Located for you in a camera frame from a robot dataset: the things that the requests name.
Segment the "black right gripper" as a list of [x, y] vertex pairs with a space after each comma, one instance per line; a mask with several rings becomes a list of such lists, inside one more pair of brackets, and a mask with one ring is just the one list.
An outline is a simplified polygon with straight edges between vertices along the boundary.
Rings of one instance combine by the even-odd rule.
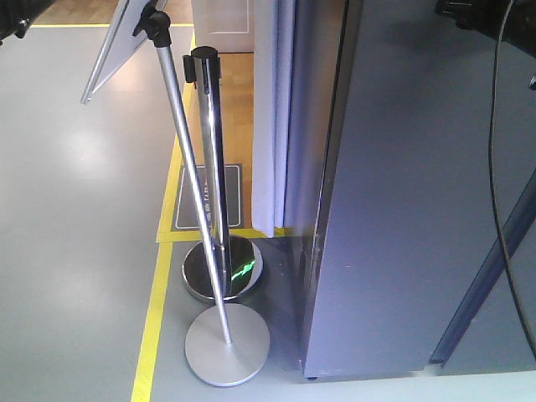
[[[456, 26], [475, 30], [497, 39], [509, 1], [446, 1], [436, 2], [435, 12], [452, 18]], [[535, 1], [515, 1], [507, 17], [502, 41], [525, 53], [535, 52]]]

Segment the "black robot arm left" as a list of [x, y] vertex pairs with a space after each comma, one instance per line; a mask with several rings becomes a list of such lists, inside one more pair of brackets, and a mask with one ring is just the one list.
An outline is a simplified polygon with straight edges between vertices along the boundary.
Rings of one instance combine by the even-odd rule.
[[23, 39], [29, 28], [55, 0], [1, 0], [1, 44], [11, 36]]

